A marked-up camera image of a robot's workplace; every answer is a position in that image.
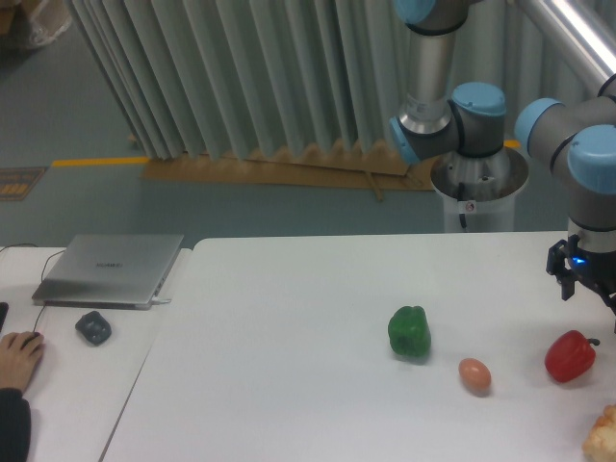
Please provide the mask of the person's hand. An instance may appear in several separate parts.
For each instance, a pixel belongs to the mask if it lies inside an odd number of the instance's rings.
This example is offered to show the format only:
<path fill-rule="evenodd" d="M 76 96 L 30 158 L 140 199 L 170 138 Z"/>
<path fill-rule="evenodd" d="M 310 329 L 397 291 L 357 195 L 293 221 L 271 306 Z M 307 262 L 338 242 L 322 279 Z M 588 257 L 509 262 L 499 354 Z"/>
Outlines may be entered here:
<path fill-rule="evenodd" d="M 42 358 L 44 337 L 22 349 L 23 342 L 33 333 L 12 332 L 1 339 L 1 388 L 14 388 L 24 394 Z"/>

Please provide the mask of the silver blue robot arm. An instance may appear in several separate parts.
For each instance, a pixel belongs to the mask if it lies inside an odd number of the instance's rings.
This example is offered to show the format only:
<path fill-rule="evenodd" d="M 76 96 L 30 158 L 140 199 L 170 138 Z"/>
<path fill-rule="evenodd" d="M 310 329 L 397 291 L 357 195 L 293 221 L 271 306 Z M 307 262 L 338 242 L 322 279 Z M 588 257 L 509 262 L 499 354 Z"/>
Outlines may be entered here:
<path fill-rule="evenodd" d="M 523 1 L 521 10 L 556 45 L 591 98 L 569 107 L 541 98 L 518 115 L 521 152 L 504 146 L 502 90 L 471 82 L 447 91 L 455 33 L 467 1 L 398 1 L 398 17 L 417 38 L 409 91 L 390 121 L 402 159 L 434 159 L 431 181 L 457 209 L 452 226 L 467 227 L 476 204 L 504 200 L 527 179 L 527 159 L 544 164 L 569 195 L 566 239 L 548 252 L 547 271 L 563 299 L 576 285 L 615 303 L 615 38 L 579 1 Z"/>

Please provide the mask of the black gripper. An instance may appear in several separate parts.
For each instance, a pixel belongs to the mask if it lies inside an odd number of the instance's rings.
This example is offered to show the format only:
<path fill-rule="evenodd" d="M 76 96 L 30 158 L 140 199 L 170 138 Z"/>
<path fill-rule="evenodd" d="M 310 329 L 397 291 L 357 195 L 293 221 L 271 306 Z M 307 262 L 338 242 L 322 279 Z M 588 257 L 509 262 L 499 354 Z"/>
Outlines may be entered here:
<path fill-rule="evenodd" d="M 603 304 L 616 315 L 615 294 L 610 293 L 615 291 L 614 232 L 576 232 L 568 242 L 558 241 L 548 250 L 546 273 L 556 278 L 564 301 L 575 294 L 576 274 L 588 287 L 596 286 Z"/>

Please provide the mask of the dark sleeved forearm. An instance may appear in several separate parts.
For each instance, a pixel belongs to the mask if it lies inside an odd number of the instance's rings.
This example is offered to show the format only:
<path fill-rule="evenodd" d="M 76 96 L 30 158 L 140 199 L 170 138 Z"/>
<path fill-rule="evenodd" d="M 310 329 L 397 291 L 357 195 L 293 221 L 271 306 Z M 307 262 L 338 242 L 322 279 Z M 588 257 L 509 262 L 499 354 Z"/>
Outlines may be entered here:
<path fill-rule="evenodd" d="M 28 459 L 32 432 L 31 409 L 23 394 L 14 388 L 1 390 L 1 460 Z"/>

